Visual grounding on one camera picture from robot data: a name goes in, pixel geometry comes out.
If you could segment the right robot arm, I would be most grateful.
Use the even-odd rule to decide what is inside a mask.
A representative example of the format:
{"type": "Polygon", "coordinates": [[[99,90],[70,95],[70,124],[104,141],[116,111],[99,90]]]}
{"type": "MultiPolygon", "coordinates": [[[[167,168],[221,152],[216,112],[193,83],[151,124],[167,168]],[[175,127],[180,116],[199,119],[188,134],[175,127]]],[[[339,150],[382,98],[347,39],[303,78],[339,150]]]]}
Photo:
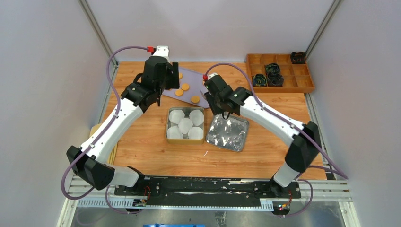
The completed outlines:
{"type": "Polygon", "coordinates": [[[204,96],[214,115],[228,113],[250,119],[288,146],[284,163],[270,184],[272,195],[283,197],[288,193],[290,183],[307,170],[319,153],[321,144],[317,124],[290,119],[244,87],[233,90],[219,74],[204,75],[203,80],[207,89],[204,96]]]}

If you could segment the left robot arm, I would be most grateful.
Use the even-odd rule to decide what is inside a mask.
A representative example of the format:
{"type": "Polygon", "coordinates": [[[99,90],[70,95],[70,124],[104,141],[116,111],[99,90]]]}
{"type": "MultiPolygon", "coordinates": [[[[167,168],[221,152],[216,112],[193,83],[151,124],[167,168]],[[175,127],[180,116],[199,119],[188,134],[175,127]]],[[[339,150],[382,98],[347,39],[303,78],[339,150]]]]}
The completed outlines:
{"type": "Polygon", "coordinates": [[[97,190],[118,185],[126,186],[133,195],[142,194],[145,183],[139,179],[140,172],[132,167],[109,165],[108,156],[127,129],[151,105],[160,103],[165,89],[178,87],[179,64],[161,56],[149,57],[143,72],[124,89],[114,111],[92,137],[80,147],[67,150],[73,173],[97,190]]]}

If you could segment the white paper cup top-right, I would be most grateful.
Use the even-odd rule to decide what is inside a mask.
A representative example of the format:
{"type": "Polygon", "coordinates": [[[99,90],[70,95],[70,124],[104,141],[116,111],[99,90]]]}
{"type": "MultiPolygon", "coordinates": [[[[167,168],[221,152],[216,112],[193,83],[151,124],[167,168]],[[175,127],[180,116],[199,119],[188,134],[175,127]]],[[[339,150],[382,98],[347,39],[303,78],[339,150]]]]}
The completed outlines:
{"type": "Polygon", "coordinates": [[[189,118],[194,126],[201,126],[204,123],[204,113],[201,110],[193,110],[189,114],[189,118]]]}

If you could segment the lavender plastic tray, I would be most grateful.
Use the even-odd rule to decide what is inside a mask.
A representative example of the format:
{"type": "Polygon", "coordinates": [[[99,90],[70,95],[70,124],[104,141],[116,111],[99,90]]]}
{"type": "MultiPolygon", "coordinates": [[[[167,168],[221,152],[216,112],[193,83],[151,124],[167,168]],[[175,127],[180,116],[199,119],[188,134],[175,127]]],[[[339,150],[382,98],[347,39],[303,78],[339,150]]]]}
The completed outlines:
{"type": "Polygon", "coordinates": [[[184,83],[187,83],[190,85],[190,89],[188,91],[184,91],[184,94],[182,96],[176,96],[174,92],[176,89],[170,89],[170,90],[164,90],[163,95],[189,103],[193,104],[191,102],[191,97],[192,96],[198,96],[200,98],[199,103],[193,104],[202,108],[209,108],[209,104],[207,101],[205,101],[200,93],[200,90],[207,92],[208,90],[204,86],[204,81],[203,81],[203,74],[197,71],[193,71],[190,69],[182,68],[179,67],[179,73],[183,74],[183,78],[179,79],[180,82],[180,89],[181,85],[184,83]]]}

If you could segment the white paper cup bottom-right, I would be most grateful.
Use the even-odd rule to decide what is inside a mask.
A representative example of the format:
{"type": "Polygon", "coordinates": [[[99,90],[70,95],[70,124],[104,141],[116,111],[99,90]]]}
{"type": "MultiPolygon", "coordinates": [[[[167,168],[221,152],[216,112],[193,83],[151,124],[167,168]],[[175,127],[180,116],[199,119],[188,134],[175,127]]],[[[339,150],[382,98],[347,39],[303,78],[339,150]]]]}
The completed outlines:
{"type": "Polygon", "coordinates": [[[192,127],[188,131],[190,140],[202,140],[204,138],[204,130],[201,127],[192,127]]]}

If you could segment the white paper cup centre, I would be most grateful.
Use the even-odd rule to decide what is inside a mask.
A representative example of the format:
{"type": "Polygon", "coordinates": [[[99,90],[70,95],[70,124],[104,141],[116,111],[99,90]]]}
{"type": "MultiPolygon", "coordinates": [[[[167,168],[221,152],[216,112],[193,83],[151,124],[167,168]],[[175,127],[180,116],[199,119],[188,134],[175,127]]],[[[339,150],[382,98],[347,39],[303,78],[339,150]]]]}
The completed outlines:
{"type": "Polygon", "coordinates": [[[189,118],[183,118],[178,123],[178,129],[182,134],[187,134],[192,127],[193,123],[189,118]]]}

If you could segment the white paper cup top-left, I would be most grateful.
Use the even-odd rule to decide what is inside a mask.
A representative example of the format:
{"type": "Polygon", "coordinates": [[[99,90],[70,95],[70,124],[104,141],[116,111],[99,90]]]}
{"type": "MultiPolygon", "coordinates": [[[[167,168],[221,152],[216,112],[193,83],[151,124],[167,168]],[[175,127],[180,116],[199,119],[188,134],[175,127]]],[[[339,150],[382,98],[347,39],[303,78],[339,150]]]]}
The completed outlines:
{"type": "Polygon", "coordinates": [[[169,121],[174,124],[179,124],[184,117],[185,113],[181,109],[174,109],[169,113],[169,121]]]}

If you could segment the gold cookie tin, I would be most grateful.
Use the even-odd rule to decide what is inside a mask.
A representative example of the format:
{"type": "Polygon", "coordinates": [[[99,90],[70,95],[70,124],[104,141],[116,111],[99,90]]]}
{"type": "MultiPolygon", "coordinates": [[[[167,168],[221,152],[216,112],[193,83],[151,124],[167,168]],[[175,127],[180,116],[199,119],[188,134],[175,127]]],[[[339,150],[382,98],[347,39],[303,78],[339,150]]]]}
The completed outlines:
{"type": "MultiPolygon", "coordinates": [[[[203,128],[204,137],[205,137],[205,110],[204,110],[204,108],[201,108],[201,107],[172,107],[172,108],[170,108],[169,111],[168,111],[168,114],[167,114],[166,132],[167,132],[168,128],[170,128],[172,126],[178,126],[178,124],[174,124],[174,123],[171,123],[169,121],[169,113],[174,109],[183,110],[184,113],[185,113],[185,118],[189,118],[189,114],[193,110],[197,110],[198,109],[198,110],[203,111],[203,113],[204,113],[204,123],[199,127],[203,128]]],[[[204,138],[202,140],[190,140],[188,138],[188,133],[187,134],[183,134],[183,139],[182,140],[169,140],[167,137],[166,137],[166,139],[167,139],[167,142],[170,143],[170,144],[182,144],[182,145],[199,145],[199,144],[202,144],[203,141],[204,141],[204,138]]]]}

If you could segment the rolled dark tie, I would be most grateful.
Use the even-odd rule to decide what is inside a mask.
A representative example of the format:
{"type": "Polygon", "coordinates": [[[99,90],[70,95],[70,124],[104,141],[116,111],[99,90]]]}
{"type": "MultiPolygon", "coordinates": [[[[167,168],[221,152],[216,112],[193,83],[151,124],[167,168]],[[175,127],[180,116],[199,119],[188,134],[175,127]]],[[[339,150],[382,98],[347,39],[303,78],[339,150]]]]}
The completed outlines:
{"type": "Polygon", "coordinates": [[[269,74],[267,84],[269,87],[283,87],[284,78],[281,74],[269,74]]]}

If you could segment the rolled green blue tie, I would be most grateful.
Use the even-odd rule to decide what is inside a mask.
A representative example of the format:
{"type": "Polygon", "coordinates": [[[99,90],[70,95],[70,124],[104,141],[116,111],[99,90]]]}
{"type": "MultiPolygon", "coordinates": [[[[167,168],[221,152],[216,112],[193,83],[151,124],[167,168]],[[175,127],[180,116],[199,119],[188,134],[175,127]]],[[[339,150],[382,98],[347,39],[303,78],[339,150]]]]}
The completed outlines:
{"type": "Polygon", "coordinates": [[[264,69],[265,69],[265,72],[266,72],[267,75],[280,74],[280,67],[276,63],[271,63],[271,64],[264,65],[264,69]]]}

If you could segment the white paper cup bottom-left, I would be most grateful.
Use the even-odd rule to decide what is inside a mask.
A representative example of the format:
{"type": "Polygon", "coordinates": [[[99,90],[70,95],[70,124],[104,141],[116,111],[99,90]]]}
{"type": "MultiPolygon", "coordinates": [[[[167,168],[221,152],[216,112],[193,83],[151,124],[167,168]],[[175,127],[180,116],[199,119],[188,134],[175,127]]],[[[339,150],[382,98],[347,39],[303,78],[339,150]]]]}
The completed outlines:
{"type": "Polygon", "coordinates": [[[172,126],[167,129],[166,137],[169,140],[182,140],[183,134],[180,132],[180,130],[177,126],[172,126]]]}

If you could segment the wooden compartment tray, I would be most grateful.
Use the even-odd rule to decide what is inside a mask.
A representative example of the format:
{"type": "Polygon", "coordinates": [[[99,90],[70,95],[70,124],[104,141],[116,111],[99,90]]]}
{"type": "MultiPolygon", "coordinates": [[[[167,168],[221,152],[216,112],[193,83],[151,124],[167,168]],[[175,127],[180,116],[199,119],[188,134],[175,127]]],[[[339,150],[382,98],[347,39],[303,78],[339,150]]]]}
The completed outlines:
{"type": "Polygon", "coordinates": [[[276,53],[249,53],[245,64],[248,77],[258,73],[265,73],[265,66],[271,63],[278,64],[283,76],[281,87],[255,87],[261,93],[311,93],[315,89],[314,81],[307,64],[293,64],[290,54],[276,53]]]}

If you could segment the rolled dark tie corner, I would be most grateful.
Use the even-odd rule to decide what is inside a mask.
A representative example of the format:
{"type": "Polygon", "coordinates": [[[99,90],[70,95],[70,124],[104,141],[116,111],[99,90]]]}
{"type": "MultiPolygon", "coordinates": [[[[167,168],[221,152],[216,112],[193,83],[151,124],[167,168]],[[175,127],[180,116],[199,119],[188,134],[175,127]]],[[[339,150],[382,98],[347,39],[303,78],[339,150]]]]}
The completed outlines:
{"type": "Polygon", "coordinates": [[[290,60],[292,64],[305,64],[306,53],[305,52],[292,52],[290,54],[290,60]]]}

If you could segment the aluminium frame rail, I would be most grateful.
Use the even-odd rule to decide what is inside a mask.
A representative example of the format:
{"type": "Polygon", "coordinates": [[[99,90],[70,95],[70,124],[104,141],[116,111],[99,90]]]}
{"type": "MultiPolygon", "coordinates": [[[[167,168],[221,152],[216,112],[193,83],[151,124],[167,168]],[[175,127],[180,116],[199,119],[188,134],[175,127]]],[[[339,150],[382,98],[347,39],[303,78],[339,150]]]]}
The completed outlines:
{"type": "Polygon", "coordinates": [[[81,6],[81,9],[83,10],[84,14],[86,15],[89,24],[94,30],[95,35],[97,36],[103,50],[105,51],[106,55],[110,57],[113,51],[89,5],[89,2],[87,0],[78,0],[78,3],[81,6]]]}

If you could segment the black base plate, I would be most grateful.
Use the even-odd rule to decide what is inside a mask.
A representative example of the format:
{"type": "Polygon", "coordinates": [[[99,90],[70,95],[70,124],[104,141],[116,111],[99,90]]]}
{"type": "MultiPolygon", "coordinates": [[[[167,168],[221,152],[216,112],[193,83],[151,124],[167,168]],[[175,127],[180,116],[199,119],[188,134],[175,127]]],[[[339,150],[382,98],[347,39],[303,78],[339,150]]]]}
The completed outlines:
{"type": "Polygon", "coordinates": [[[301,198],[299,184],[280,187],[272,180],[240,178],[161,177],[140,178],[133,187],[117,186],[119,196],[141,196],[148,205],[194,207],[258,207],[261,199],[301,198]]]}

